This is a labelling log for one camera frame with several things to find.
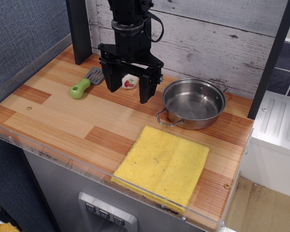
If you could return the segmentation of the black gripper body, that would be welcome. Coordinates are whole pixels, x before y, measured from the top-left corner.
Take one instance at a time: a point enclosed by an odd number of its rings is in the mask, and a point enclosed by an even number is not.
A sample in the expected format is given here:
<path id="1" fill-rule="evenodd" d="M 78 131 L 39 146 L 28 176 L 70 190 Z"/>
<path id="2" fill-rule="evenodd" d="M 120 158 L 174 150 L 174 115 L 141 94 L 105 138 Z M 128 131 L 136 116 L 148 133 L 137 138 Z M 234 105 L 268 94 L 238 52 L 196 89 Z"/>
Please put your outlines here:
<path id="1" fill-rule="evenodd" d="M 152 38 L 152 19 L 134 18 L 133 20 L 113 19 L 112 29 L 115 34 L 115 44 L 101 43 L 102 61 L 119 64 L 125 75 L 131 74 L 140 78 L 143 74 L 155 77 L 157 84 L 163 81 L 163 62 L 151 53 L 152 43 L 161 40 Z"/>

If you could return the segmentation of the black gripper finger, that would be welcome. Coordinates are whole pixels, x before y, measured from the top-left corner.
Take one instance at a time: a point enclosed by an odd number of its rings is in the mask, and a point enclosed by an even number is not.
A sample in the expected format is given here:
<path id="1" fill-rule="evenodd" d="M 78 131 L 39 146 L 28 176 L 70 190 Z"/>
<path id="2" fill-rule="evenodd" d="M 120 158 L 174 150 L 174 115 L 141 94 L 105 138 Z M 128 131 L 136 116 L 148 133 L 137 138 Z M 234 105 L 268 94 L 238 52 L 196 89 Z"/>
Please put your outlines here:
<path id="1" fill-rule="evenodd" d="M 152 76 L 143 74 L 139 78 L 139 96 L 140 103 L 145 104 L 154 96 L 157 87 L 157 79 Z"/>
<path id="2" fill-rule="evenodd" d="M 125 72 L 119 64 L 102 61 L 101 66 L 108 90 L 111 92 L 117 91 L 122 86 L 122 79 L 125 77 Z"/>

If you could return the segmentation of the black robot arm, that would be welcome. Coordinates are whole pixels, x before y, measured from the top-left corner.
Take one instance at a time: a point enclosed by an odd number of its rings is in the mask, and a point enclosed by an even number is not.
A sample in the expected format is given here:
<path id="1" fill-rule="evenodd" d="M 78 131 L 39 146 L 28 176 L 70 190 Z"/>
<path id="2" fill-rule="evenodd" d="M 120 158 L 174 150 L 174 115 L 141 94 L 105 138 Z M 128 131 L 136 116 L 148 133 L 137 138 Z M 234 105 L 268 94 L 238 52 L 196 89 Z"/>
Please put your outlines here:
<path id="1" fill-rule="evenodd" d="M 154 3 L 150 0 L 110 0 L 113 13 L 111 26 L 115 44 L 98 45 L 100 64 L 111 92 L 122 86 L 127 74 L 139 78 L 140 103 L 154 96 L 156 87 L 163 81 L 163 62 L 151 54 L 152 20 L 161 20 L 150 13 Z"/>

